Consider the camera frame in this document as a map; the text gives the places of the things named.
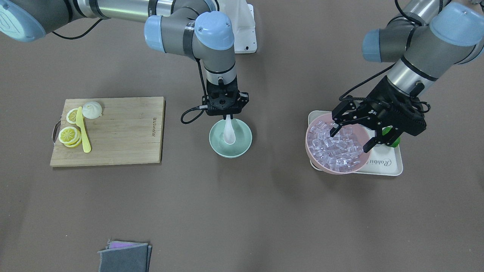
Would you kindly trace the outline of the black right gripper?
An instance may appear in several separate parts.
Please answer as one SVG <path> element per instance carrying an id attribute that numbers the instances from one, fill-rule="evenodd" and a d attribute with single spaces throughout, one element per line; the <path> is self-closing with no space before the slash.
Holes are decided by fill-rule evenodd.
<path id="1" fill-rule="evenodd" d="M 202 97 L 202 105 L 207 105 L 209 116 L 221 116 L 223 119 L 233 119 L 234 114 L 242 112 L 249 102 L 247 92 L 237 89 L 237 78 L 228 84 L 216 85 L 207 80 L 207 95 Z"/>

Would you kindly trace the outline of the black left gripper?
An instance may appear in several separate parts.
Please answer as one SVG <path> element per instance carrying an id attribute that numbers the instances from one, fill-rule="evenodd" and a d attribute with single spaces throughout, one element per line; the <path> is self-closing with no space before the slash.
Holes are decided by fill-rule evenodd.
<path id="1" fill-rule="evenodd" d="M 379 144 L 389 146 L 386 127 L 400 129 L 403 133 L 417 136 L 427 128 L 422 102 L 416 96 L 409 96 L 397 90 L 387 76 L 384 76 L 366 97 L 354 97 L 350 93 L 368 83 L 366 80 L 340 96 L 340 103 L 332 110 L 334 124 L 330 129 L 330 137 L 342 130 L 346 134 L 347 125 L 359 124 L 374 131 L 374 135 L 363 145 L 363 151 L 370 150 Z"/>

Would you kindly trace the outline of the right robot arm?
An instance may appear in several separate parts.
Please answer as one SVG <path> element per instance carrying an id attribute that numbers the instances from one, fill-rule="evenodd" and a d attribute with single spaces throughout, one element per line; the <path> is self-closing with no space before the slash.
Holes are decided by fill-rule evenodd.
<path id="1" fill-rule="evenodd" d="M 202 61 L 207 88 L 200 110 L 241 113 L 248 94 L 237 88 L 235 54 L 256 51 L 252 6 L 245 0 L 2 0 L 1 32 L 32 42 L 80 19 L 144 23 L 147 45 Z"/>

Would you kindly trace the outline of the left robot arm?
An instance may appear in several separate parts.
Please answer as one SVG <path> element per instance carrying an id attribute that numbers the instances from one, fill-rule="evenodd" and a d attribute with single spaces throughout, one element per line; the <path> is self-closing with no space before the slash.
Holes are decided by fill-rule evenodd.
<path id="1" fill-rule="evenodd" d="M 419 96 L 451 66 L 468 63 L 483 52 L 483 13 L 456 0 L 412 0 L 382 29 L 368 32 L 365 60 L 392 62 L 365 98 L 348 92 L 332 111 L 335 136 L 343 126 L 360 124 L 375 135 L 363 146 L 391 146 L 403 133 L 426 129 L 430 105 Z"/>

